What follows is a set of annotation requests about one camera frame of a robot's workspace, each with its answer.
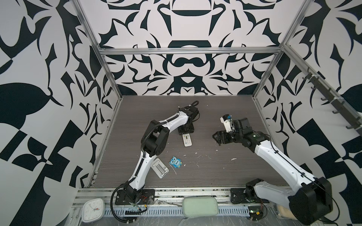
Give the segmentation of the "white remote control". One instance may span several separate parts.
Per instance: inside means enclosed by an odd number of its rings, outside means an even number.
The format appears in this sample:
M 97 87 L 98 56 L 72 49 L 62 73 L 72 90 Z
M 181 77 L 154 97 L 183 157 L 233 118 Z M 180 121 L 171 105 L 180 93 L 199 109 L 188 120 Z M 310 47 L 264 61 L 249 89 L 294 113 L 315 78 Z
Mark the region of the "white remote control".
M 191 141 L 191 138 L 190 138 L 190 134 L 183 134 L 182 138 L 183 138 L 183 143 L 184 143 L 185 147 L 192 146 L 192 141 Z

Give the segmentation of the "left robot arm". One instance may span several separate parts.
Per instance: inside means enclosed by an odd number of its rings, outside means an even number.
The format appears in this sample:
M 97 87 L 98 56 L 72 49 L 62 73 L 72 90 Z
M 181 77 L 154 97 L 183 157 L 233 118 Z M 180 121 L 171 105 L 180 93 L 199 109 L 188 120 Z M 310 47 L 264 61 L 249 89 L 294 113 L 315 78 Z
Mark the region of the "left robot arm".
M 152 163 L 164 151 L 171 132 L 177 130 L 179 135 L 187 138 L 194 132 L 193 123 L 200 116 L 198 104 L 198 101 L 194 101 L 188 106 L 178 108 L 173 116 L 165 120 L 152 120 L 150 122 L 141 139 L 141 154 L 137 166 L 130 179 L 123 186 L 126 197 L 133 202 L 140 200 Z

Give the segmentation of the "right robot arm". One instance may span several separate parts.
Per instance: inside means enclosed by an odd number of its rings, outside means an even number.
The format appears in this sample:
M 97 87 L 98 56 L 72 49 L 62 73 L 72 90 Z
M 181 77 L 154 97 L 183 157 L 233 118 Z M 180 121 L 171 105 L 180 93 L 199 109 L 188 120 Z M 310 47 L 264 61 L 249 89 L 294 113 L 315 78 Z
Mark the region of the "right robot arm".
M 219 145 L 242 144 L 264 159 L 289 185 L 281 188 L 255 179 L 246 183 L 242 195 L 232 195 L 232 203 L 268 200 L 291 211 L 304 225 L 311 225 L 333 211 L 332 187 L 326 178 L 317 178 L 298 166 L 278 149 L 269 135 L 253 130 L 247 118 L 233 120 L 224 115 L 220 121 L 225 129 L 213 135 Z

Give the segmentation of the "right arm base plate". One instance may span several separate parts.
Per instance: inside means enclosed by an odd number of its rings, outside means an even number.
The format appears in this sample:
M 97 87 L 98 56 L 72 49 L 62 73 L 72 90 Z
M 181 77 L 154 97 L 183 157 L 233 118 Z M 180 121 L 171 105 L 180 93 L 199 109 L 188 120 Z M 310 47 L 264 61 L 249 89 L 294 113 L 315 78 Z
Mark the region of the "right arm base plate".
M 230 201 L 232 204 L 250 203 L 247 198 L 245 188 L 231 188 L 230 193 Z

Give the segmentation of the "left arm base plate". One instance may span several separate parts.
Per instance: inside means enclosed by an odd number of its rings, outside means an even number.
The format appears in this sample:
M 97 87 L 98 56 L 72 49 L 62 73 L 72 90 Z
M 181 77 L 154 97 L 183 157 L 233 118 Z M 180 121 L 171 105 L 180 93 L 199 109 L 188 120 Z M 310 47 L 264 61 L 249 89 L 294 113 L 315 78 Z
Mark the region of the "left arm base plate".
M 148 204 L 154 200 L 154 189 L 141 189 L 139 191 L 120 189 L 117 191 L 115 205 Z

